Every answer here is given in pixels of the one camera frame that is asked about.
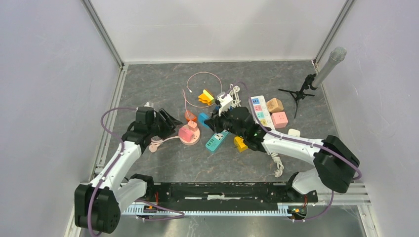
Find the cyan power strip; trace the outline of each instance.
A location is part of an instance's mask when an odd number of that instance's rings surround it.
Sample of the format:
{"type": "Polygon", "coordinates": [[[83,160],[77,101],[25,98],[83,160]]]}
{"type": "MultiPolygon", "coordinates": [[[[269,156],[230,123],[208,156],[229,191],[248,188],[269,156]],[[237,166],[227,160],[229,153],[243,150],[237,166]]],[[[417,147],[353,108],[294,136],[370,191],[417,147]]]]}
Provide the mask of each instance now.
{"type": "Polygon", "coordinates": [[[218,147],[221,145],[221,143],[225,140],[225,137],[227,137],[228,132],[227,130],[222,131],[221,133],[214,134],[211,139],[205,144],[205,147],[212,153],[214,153],[218,147]]]}

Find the white wall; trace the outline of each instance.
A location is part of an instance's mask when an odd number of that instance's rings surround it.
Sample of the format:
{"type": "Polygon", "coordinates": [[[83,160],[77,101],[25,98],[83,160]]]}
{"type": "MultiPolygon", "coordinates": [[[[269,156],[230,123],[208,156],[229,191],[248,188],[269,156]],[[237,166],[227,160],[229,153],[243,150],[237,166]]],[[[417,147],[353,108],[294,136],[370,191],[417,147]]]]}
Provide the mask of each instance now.
{"type": "Polygon", "coordinates": [[[3,0],[0,23],[0,236],[63,236],[118,66],[79,0],[3,0]]]}
{"type": "Polygon", "coordinates": [[[92,0],[126,62],[313,59],[345,0],[92,0]]]}
{"type": "Polygon", "coordinates": [[[418,9],[414,0],[356,1],[329,48],[348,50],[324,86],[384,237],[419,231],[418,9]]]}

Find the microphone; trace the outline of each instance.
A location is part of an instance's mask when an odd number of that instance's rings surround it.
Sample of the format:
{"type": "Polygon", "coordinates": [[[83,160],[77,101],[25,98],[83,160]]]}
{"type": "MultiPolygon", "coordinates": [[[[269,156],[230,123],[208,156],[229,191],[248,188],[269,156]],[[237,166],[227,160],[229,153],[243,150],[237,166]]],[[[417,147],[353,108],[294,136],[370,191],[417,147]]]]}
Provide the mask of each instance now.
{"type": "Polygon", "coordinates": [[[346,56],[346,49],[344,47],[336,47],[329,56],[328,61],[326,62],[325,66],[321,69],[319,74],[315,77],[314,81],[312,82],[311,86],[312,89],[317,89],[319,85],[326,79],[329,73],[335,68],[335,66],[342,62],[346,56]]]}

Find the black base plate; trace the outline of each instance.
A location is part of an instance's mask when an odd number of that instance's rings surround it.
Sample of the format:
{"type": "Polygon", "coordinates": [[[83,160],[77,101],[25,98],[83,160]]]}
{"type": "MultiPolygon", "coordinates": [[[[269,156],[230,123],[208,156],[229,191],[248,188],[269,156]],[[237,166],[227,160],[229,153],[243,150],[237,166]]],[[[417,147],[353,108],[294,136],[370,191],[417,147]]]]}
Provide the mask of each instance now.
{"type": "MultiPolygon", "coordinates": [[[[279,202],[304,202],[304,196],[291,200],[285,183],[278,182],[155,183],[153,193],[158,193],[160,206],[182,211],[278,210],[279,202]],[[216,195],[235,199],[211,198],[216,195]]],[[[143,199],[155,202],[156,196],[143,199]]],[[[307,199],[318,202],[317,192],[307,199]]]]}

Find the white power strip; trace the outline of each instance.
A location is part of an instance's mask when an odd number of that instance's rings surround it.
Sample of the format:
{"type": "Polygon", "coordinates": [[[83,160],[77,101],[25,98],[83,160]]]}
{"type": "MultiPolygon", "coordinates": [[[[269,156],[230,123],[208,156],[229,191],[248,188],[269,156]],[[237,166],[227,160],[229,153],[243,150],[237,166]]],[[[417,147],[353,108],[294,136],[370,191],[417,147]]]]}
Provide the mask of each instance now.
{"type": "MultiPolygon", "coordinates": [[[[274,123],[272,122],[268,107],[266,107],[265,97],[263,95],[253,96],[251,97],[249,105],[253,106],[253,109],[256,112],[256,116],[259,118],[262,125],[265,127],[270,127],[275,131],[274,123]]],[[[254,115],[252,116],[254,121],[257,122],[257,118],[254,115]]]]}

